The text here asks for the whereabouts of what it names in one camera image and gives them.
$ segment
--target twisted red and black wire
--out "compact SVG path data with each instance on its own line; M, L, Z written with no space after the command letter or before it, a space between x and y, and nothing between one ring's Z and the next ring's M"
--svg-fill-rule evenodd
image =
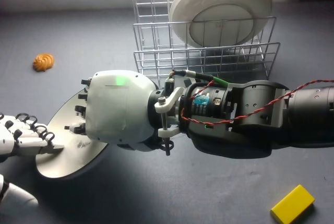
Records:
M182 119L184 119L185 121L191 121L191 122L195 122L197 124L203 124L203 125L211 125L211 126L214 126L214 125L218 125L218 124L229 124L229 123L232 123L233 121L235 120L240 120L240 119L244 119L244 118L247 118L253 114L256 114L256 113L259 113L263 110L265 110L267 107L273 105L274 103L282 100L284 97L286 96L290 96L291 94L297 92L298 90L301 90L302 88L310 85L310 84L314 84L314 83L320 83L320 82L331 82L331 83L334 83L334 80L332 79L318 79L318 80L312 80L308 83L305 83L299 87L297 87L296 89L286 93L285 95L282 95L272 101L270 101L268 104L266 104L265 106L263 106L262 108L259 108L259 109L256 109L254 112L252 113L249 113L249 114L246 114L246 115L241 115L241 116L238 116L238 117L235 117L233 119L230 119L230 120L224 120L224 121L217 121L217 122L203 122L203 121L198 121L198 120L195 120L195 119L191 119L191 118L187 118L183 115L184 113L184 108L182 109L181 111L181 117ZM190 97L190 100L193 100L199 93L203 92L205 89L207 89L209 86L212 86L214 84L214 81L212 80L208 85L206 85L205 87L203 87L201 90L199 90L197 93L195 93L193 96Z

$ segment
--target white plate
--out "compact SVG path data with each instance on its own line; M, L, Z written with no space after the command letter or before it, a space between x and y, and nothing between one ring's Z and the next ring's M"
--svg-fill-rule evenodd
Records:
M239 21L175 23L173 29L194 47L242 44L258 34L271 14L272 0L174 0L170 22L249 19Z
M79 93L58 110L47 126L48 131L55 134L53 142L64 143L65 147L58 154L36 156L37 170L44 177L71 179L91 169L106 153L108 144L64 129L64 126L84 121L80 116L76 116L74 111L76 105L86 106L85 100L78 99Z

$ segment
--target yellow block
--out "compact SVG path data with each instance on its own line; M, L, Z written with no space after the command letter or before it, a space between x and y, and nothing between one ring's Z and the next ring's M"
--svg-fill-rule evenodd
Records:
M303 186L298 185L278 202L270 213L279 223L289 224L314 201L313 196Z

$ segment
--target table surface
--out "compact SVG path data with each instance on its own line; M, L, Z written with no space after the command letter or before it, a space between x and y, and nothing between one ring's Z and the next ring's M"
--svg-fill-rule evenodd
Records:
M275 4L272 41L281 42L270 80L294 88L333 78L334 3ZM135 70L131 9L0 16L0 111L48 122L81 79L100 70ZM42 52L55 65L36 73ZM10 158L0 173L39 200L37 213L9 223L275 223L269 210L298 184L316 198L303 223L332 223L333 148L276 150L268 158L233 160L198 151L185 135L175 148L142 153L112 147L87 173L46 180L34 158Z

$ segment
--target orange cookie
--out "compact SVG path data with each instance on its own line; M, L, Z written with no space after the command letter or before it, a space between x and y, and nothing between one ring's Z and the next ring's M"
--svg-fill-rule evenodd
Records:
M54 58L49 53L41 53L33 61L33 68L37 71L46 71L51 68L54 63Z

